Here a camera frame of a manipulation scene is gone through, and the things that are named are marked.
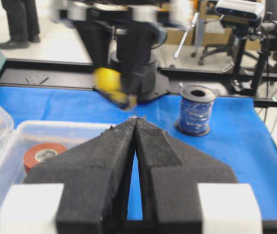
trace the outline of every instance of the black pants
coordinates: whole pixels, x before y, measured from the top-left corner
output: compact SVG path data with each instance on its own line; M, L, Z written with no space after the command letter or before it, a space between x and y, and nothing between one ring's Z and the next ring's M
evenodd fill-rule
M36 0L1 0L11 40L27 41L40 33Z

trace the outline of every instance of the white floor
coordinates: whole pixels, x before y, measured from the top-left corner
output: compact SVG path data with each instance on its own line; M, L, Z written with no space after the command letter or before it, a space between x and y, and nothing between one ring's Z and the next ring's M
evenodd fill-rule
M91 62L90 57L83 47L77 33L74 29L67 28L63 24L55 24L49 21L49 4L51 0L37 0L37 9L39 15L39 23L41 27L41 43L31 44L28 49L17 49L10 51L2 51L7 58L16 59L38 59L53 61L71 61L71 62ZM9 39L8 25L5 11L0 3L0 42ZM184 46L177 60L173 59L177 46L164 45L154 52L159 59L160 65L168 67L173 64L177 68L193 69L193 70L210 70L222 71L230 62L231 58L225 54L217 54L205 59L205 66L198 65L198 56L201 54L202 48L198 51L196 58L191 58L190 54L194 51L194 47ZM242 65L254 66L255 61L244 58ZM272 94L277 88L277 83L269 87L269 93ZM265 86L260 87L261 96L265 96ZM259 115L264 118L265 111ZM269 108L266 126L269 131L272 130L277 115L277 108ZM277 124L272 134L274 141L277 143Z

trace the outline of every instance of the clear plastic box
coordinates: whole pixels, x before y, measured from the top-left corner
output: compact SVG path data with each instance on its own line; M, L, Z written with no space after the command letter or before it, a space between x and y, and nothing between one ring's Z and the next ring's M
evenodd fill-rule
M25 121L14 130L12 118L0 107L0 206L10 186L26 176L23 156L35 145L54 142L70 149L100 135L111 124Z

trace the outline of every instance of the blue wire spool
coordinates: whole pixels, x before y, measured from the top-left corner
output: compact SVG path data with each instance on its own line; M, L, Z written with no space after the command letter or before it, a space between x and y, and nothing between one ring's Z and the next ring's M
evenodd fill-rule
M180 118L175 127L183 134L204 136L210 132L210 118L216 93L208 88L197 85L187 85L181 88Z

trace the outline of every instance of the blue tablecloth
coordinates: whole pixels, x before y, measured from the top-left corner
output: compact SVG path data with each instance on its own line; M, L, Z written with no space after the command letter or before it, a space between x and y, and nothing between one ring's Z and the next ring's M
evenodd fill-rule
M25 120L61 120L120 123L146 116L172 136L229 164L240 183L251 184L263 219L277 219L277 150L250 98L216 99L211 132L189 137L174 128L180 96L167 95L132 111L117 109L98 93L59 89L0 87L0 106L15 127ZM129 219L141 219L137 161L134 162L129 198Z

